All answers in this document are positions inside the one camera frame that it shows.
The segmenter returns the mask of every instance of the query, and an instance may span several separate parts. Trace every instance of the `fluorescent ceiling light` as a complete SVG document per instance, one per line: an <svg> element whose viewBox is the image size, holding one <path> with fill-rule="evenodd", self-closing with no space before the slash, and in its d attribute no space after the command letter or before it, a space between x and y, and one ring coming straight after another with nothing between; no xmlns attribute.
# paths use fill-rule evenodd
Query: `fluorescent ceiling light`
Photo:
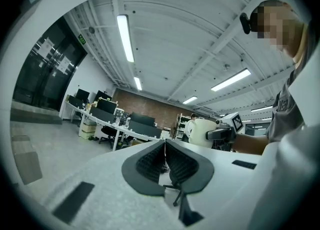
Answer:
<svg viewBox="0 0 320 230"><path fill-rule="evenodd" d="M264 109L269 109L272 108L272 106L265 107L265 108L257 108L257 109L252 109L251 112L259 111L259 110L264 110Z"/></svg>
<svg viewBox="0 0 320 230"><path fill-rule="evenodd" d="M132 51L131 41L130 41L130 33L129 33L129 21L128 16L125 14L118 15L116 17L118 22L118 28L120 32L120 37L122 41L122 45L124 46L124 52L126 59L129 62L134 62L134 53Z"/></svg>
<svg viewBox="0 0 320 230"><path fill-rule="evenodd" d="M136 84L136 87L138 88L138 90L141 91L142 88L141 88L141 84L140 84L140 79L135 77L134 81L135 81L135 84Z"/></svg>
<svg viewBox="0 0 320 230"><path fill-rule="evenodd" d="M192 96L190 99L184 101L183 104L188 104L189 102L192 102L192 101L197 100L197 99L198 99L198 97Z"/></svg>
<svg viewBox="0 0 320 230"><path fill-rule="evenodd" d="M248 69L244 69L241 72L239 72L238 74L230 77L226 81L224 81L224 82L216 85L215 87L211 88L211 90L216 92L216 91L218 91L218 90L220 90L222 88L225 88L228 85L231 85L231 84L233 84L233 83L245 78L246 76L249 76L249 75L251 75L251 72L248 71Z"/></svg>

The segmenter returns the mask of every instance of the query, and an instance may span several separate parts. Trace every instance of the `glass wall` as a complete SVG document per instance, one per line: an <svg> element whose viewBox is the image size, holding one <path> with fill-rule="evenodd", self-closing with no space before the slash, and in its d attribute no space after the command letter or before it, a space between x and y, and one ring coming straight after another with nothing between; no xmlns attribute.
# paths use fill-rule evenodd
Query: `glass wall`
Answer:
<svg viewBox="0 0 320 230"><path fill-rule="evenodd" d="M262 124L246 124L245 125L245 134L251 136L260 136L266 133L267 128L270 123L262 123Z"/></svg>

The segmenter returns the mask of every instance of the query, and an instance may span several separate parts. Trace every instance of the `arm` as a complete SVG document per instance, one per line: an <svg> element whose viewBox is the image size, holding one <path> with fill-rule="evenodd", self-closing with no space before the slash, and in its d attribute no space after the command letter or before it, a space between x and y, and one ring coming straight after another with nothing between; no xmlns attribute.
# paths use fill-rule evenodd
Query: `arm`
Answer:
<svg viewBox="0 0 320 230"><path fill-rule="evenodd" d="M232 148L241 153L262 155L268 143L269 139L266 135L250 136L246 134L237 134Z"/></svg>

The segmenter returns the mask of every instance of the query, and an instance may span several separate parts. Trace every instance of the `glass door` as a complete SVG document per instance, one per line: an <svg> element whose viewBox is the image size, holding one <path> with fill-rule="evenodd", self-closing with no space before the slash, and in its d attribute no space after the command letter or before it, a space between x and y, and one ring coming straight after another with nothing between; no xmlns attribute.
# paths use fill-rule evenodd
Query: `glass door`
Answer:
<svg viewBox="0 0 320 230"><path fill-rule="evenodd" d="M37 41L20 71L13 99L59 110L76 67L86 55L64 18Z"/></svg>

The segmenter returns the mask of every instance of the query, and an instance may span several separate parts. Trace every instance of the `gray floor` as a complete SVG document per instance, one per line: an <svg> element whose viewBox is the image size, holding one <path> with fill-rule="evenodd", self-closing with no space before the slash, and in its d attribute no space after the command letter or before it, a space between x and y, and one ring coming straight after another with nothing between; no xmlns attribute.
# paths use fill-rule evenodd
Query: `gray floor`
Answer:
<svg viewBox="0 0 320 230"><path fill-rule="evenodd" d="M70 122L62 125L18 123L30 137L38 154L43 178L27 185L36 201L91 158L111 152L108 143L85 140L78 136L79 128Z"/></svg>

